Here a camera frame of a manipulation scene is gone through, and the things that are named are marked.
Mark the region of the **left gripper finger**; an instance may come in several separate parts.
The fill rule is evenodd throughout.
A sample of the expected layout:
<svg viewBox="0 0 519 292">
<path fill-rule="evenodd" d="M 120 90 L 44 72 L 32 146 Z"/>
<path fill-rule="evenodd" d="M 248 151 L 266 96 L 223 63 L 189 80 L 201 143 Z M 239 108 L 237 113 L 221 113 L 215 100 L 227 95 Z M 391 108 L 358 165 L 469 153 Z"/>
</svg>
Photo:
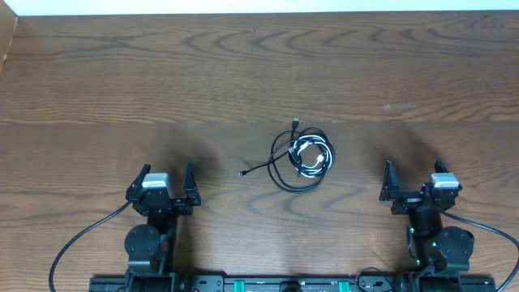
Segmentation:
<svg viewBox="0 0 519 292">
<path fill-rule="evenodd" d="M 183 183 L 183 190 L 187 197 L 191 199 L 198 198 L 198 187 L 196 186 L 191 163 L 187 163 L 186 167 L 186 176 Z"/>
<path fill-rule="evenodd" d="M 149 164 L 144 164 L 143 168 L 137 175 L 137 177 L 134 179 L 134 181 L 131 183 L 131 185 L 128 187 L 129 192 L 136 191 L 143 186 L 143 181 L 145 176 L 149 173 L 151 169 L 151 166 Z"/>
</svg>

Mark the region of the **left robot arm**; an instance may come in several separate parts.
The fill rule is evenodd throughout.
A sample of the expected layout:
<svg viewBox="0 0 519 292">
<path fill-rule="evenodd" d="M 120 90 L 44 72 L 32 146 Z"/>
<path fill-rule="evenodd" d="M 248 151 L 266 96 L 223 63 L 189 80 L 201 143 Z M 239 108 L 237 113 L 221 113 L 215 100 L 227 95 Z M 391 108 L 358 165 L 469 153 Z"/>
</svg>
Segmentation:
<svg viewBox="0 0 519 292">
<path fill-rule="evenodd" d="M 146 164 L 127 188 L 126 199 L 147 222 L 132 228 L 124 242 L 128 269 L 137 275 L 164 275 L 173 270 L 178 219 L 201 205 L 191 164 L 183 183 L 185 195 L 174 198 L 167 173 L 151 173 Z"/>
</svg>

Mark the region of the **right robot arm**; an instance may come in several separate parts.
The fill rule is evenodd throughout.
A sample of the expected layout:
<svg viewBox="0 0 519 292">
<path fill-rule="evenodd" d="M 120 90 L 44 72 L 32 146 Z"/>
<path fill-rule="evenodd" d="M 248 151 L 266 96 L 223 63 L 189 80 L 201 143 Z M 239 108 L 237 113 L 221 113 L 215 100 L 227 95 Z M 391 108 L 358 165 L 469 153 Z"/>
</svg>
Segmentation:
<svg viewBox="0 0 519 292">
<path fill-rule="evenodd" d="M 441 219 L 455 205 L 462 185 L 440 159 L 434 169 L 418 191 L 403 191 L 396 166 L 386 161 L 379 200 L 392 203 L 393 215 L 409 217 L 408 249 L 419 267 L 431 267 L 435 274 L 464 273 L 470 269 L 474 236 L 460 227 L 445 227 Z"/>
</svg>

